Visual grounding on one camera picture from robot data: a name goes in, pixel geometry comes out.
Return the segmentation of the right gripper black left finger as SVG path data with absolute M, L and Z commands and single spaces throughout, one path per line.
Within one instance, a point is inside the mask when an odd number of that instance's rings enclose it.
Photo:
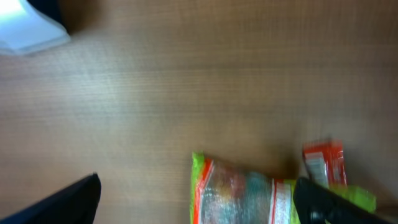
M 101 181 L 93 173 L 3 218 L 1 224 L 92 224 L 100 198 Z

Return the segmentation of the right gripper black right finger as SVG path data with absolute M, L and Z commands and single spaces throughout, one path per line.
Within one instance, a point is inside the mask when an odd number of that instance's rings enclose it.
M 301 224 L 390 224 L 304 177 L 296 181 L 293 200 Z

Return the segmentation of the red snack bar wrapper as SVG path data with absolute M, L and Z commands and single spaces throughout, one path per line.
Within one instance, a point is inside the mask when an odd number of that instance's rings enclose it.
M 316 183 L 347 186 L 341 141 L 315 141 L 303 145 L 303 159 L 310 178 Z

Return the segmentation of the green candy bag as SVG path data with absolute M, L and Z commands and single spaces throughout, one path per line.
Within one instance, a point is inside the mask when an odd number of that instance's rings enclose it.
M 192 155 L 190 221 L 301 224 L 293 200 L 296 181 L 269 178 L 196 152 Z M 375 196 L 359 187 L 325 188 L 369 213 L 376 210 Z

